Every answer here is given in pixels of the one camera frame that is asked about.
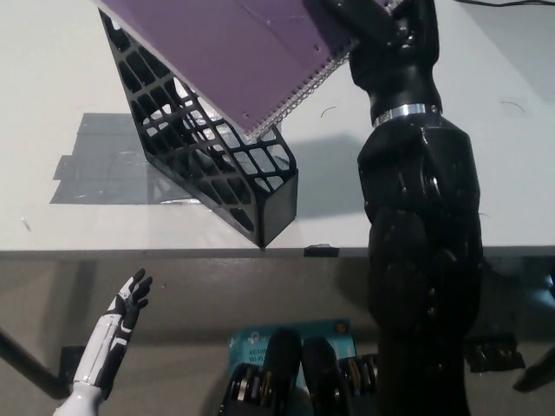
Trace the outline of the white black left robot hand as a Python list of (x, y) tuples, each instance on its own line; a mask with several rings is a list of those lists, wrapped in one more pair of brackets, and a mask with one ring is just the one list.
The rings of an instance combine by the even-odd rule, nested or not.
[(95, 325), (74, 376), (74, 383), (96, 387), (106, 400), (114, 386), (140, 311), (148, 304), (153, 278), (143, 269), (122, 285)]

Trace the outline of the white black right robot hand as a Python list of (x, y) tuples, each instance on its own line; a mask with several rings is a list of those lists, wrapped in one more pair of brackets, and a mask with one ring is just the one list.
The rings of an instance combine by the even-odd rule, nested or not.
[(433, 77), (440, 54), (433, 1), (323, 1), (357, 40), (349, 53), (353, 82), (369, 97), (372, 125), (442, 112)]

